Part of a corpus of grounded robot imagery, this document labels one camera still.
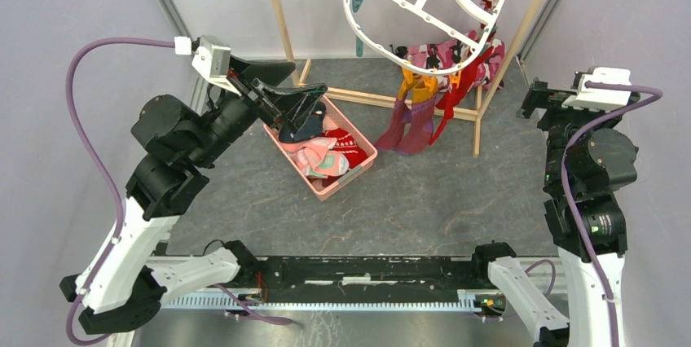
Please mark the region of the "plain red sock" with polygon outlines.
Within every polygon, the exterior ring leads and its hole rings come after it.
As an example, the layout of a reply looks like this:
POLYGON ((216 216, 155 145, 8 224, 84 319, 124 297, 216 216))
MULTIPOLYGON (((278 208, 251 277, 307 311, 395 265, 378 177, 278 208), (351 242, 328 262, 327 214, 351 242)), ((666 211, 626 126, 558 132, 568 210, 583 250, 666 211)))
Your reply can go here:
POLYGON ((494 49, 489 46, 468 66, 456 75, 450 75, 450 90, 442 96, 436 108, 443 109, 442 120, 432 135, 429 145, 433 145, 445 130, 447 122, 454 116, 454 108, 462 101, 466 94, 474 87, 484 86, 491 79, 488 61, 494 49))

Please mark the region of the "maroon purple sock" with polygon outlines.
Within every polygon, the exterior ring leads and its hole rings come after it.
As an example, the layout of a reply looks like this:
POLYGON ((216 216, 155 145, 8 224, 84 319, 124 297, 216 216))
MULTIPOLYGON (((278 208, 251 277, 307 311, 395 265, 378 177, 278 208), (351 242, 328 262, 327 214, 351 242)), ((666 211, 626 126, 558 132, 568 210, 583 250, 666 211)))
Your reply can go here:
POLYGON ((418 78, 409 70, 402 68, 403 81, 398 89, 394 101, 390 123, 386 131, 375 141, 375 146, 382 151, 394 150, 403 139, 406 122, 405 116, 410 112, 405 100, 410 89, 417 83, 418 78))
POLYGON ((434 110, 438 79, 422 76, 411 88, 412 104, 409 128, 396 147, 405 156, 422 152, 429 145, 434 132, 434 110))

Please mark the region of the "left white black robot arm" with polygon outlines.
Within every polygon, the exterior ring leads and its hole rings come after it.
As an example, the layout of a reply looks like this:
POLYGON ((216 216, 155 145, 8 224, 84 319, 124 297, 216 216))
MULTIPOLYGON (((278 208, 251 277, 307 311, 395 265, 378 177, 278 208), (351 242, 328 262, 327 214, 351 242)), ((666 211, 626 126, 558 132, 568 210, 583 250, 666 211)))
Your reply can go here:
POLYGON ((169 267, 150 267, 147 260, 208 184, 205 171, 252 124, 302 129, 327 92, 323 83, 283 87, 295 69, 291 62, 197 54, 192 65, 221 89, 221 98, 204 114, 169 94, 144 105, 131 132, 146 154, 125 193, 115 196, 109 236, 86 270, 60 282, 71 305, 69 320, 80 324, 88 342, 131 332, 198 289, 246 288, 255 280, 255 256, 239 240, 169 267))

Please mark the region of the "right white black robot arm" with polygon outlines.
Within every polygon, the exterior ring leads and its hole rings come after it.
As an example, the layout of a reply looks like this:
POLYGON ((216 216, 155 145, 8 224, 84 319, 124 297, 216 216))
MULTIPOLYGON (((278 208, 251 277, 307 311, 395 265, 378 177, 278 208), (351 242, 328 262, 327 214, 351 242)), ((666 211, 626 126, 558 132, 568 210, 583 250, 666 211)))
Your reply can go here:
POLYGON ((552 90, 534 81, 519 109, 544 114, 545 219, 557 246, 569 312, 561 314, 520 267, 506 243, 480 245, 470 267, 480 288, 496 286, 536 346, 621 346, 621 278, 627 223, 615 194, 635 182, 637 147, 617 130, 624 114, 656 100, 631 86, 585 81, 552 90))

